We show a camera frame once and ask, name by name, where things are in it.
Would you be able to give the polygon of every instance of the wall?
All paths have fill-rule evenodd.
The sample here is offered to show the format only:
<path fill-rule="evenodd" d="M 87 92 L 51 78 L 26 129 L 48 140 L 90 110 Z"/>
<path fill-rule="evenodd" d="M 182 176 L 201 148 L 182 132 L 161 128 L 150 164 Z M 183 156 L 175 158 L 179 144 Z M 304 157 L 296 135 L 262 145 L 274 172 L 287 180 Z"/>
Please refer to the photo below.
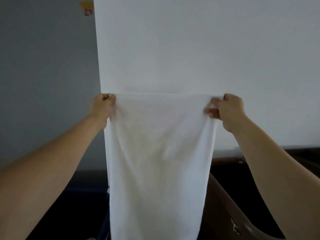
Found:
<path fill-rule="evenodd" d="M 320 0 L 95 0 L 101 89 L 234 93 L 280 145 L 319 146 L 319 5 Z M 214 156 L 238 153 L 237 142 L 220 125 Z"/>
<path fill-rule="evenodd" d="M 0 164 L 86 116 L 100 93 L 94 17 L 80 0 L 6 0 L 0 12 Z M 103 133 L 78 169 L 106 169 Z"/>

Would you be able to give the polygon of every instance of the towel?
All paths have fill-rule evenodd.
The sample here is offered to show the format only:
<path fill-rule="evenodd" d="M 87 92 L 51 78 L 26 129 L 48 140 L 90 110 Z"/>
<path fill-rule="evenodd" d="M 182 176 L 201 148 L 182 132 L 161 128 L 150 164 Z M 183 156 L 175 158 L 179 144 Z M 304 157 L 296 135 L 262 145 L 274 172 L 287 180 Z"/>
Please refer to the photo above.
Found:
<path fill-rule="evenodd" d="M 210 99 L 116 94 L 110 117 L 113 240 L 197 238 L 217 124 L 203 113 Z"/>

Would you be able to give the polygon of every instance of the skin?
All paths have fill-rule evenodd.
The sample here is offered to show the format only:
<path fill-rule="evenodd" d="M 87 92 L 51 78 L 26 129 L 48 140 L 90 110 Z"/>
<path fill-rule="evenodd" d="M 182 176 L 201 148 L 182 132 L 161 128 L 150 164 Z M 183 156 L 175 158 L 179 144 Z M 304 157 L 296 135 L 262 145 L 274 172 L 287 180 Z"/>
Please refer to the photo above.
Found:
<path fill-rule="evenodd" d="M 89 115 L 0 174 L 0 239 L 26 239 L 64 190 L 87 147 L 107 125 L 114 95 L 100 94 Z M 241 98 L 213 98 L 204 110 L 220 119 L 246 158 L 258 190 L 287 239 L 320 239 L 320 179 L 245 114 Z"/>
<path fill-rule="evenodd" d="M 27 238 L 106 127 L 115 100 L 114 95 L 98 95 L 85 119 L 0 174 L 0 239 Z"/>
<path fill-rule="evenodd" d="M 237 140 L 257 188 L 287 239 L 320 239 L 320 179 L 274 142 L 245 113 L 241 98 L 225 94 L 205 109 Z"/>

